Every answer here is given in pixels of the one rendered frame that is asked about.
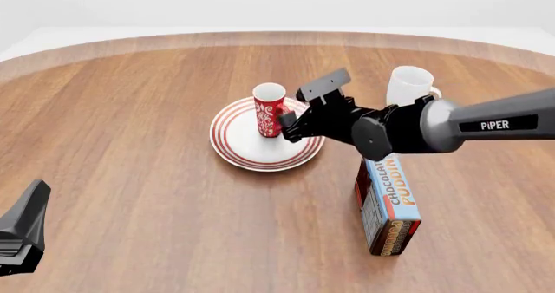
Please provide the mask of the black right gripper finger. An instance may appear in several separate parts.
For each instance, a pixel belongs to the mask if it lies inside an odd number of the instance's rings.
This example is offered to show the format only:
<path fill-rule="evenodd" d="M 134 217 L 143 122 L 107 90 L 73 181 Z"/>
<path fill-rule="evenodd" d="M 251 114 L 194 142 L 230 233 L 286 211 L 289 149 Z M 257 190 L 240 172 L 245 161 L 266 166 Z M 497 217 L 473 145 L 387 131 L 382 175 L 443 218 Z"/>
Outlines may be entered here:
<path fill-rule="evenodd" d="M 297 143 L 301 139 L 308 139 L 313 137 L 319 137 L 321 134 L 314 128 L 307 126 L 290 126 L 282 128 L 282 135 L 284 139 L 290 141 L 291 143 Z"/>
<path fill-rule="evenodd" d="M 278 121 L 282 129 L 303 126 L 310 117 L 311 108 L 307 107 L 300 115 L 294 109 L 281 107 L 278 110 Z"/>

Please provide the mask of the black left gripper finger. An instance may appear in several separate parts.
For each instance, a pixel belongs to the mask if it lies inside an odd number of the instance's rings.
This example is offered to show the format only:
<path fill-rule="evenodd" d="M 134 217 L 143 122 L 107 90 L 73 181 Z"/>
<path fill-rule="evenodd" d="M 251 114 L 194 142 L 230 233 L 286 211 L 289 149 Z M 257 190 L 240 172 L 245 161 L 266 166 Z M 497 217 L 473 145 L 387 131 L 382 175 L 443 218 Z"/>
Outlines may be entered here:
<path fill-rule="evenodd" d="M 33 180 L 18 201 L 0 217 L 0 251 L 19 251 L 25 245 L 45 250 L 44 219 L 51 188 Z"/>

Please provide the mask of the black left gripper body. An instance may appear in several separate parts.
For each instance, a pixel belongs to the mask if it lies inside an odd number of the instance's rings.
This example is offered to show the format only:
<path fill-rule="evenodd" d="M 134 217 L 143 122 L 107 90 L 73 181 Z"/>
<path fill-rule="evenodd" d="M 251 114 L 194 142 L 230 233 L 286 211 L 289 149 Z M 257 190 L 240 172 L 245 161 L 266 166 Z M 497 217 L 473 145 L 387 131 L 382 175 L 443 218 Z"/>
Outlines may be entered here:
<path fill-rule="evenodd" d="M 32 274 L 44 249 L 43 237 L 19 237 L 12 232 L 0 231 L 0 277 Z"/>

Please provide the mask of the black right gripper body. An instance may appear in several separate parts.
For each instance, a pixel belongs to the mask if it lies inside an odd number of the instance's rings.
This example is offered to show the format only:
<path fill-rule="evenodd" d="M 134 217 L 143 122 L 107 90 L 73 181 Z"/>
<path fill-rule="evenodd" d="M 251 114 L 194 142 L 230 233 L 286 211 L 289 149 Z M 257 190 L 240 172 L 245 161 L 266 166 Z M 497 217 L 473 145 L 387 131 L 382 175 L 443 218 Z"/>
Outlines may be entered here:
<path fill-rule="evenodd" d="M 314 100 L 298 93 L 297 99 L 310 107 L 297 119 L 297 133 L 301 138 L 324 136 L 353 145 L 351 128 L 364 109 L 355 105 L 353 97 L 329 93 Z"/>

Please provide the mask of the red patterned mug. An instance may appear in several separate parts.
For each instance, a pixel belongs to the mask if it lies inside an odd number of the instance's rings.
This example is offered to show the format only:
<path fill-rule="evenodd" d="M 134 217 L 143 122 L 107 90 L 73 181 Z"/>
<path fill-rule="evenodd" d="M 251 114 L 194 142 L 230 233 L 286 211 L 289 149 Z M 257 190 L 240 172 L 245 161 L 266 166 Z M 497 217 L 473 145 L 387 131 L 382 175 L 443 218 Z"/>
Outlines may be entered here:
<path fill-rule="evenodd" d="M 259 133 L 266 138 L 281 134 L 279 116 L 290 112 L 285 105 L 286 89 L 273 82 L 258 84 L 252 90 Z"/>

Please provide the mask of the white plate with red rings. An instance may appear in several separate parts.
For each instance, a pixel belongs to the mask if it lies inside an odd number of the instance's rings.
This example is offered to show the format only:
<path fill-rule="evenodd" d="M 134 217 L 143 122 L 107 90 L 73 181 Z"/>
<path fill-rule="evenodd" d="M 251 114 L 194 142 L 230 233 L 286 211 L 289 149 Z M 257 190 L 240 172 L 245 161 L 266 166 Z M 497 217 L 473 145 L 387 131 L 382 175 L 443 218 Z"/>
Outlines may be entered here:
<path fill-rule="evenodd" d="M 214 151 L 223 160 L 262 173 L 301 166 L 315 157 L 325 142 L 324 137 L 292 143 L 283 136 L 262 136 L 258 131 L 253 97 L 223 107 L 212 120 L 209 137 Z"/>

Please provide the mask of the white mug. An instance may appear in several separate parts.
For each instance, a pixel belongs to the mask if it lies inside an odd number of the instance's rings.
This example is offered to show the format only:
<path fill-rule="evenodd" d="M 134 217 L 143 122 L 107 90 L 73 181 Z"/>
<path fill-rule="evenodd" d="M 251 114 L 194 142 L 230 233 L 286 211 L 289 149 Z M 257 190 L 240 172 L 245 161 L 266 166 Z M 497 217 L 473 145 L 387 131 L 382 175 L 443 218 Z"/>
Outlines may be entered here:
<path fill-rule="evenodd" d="M 442 93 L 433 83 L 433 75 L 424 68 L 398 66 L 393 69 L 389 79 L 386 105 L 412 105 L 415 100 L 428 94 L 440 99 Z"/>

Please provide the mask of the chocolate pudding box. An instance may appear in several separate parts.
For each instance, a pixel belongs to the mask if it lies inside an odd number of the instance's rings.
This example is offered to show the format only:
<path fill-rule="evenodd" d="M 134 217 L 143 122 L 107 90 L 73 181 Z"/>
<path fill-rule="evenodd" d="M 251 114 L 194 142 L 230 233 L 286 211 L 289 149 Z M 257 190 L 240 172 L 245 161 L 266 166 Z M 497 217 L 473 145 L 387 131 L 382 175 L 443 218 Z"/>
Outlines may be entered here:
<path fill-rule="evenodd" d="M 373 256 L 399 256 L 421 224 L 421 214 L 394 154 L 363 158 L 354 185 L 362 225 Z"/>

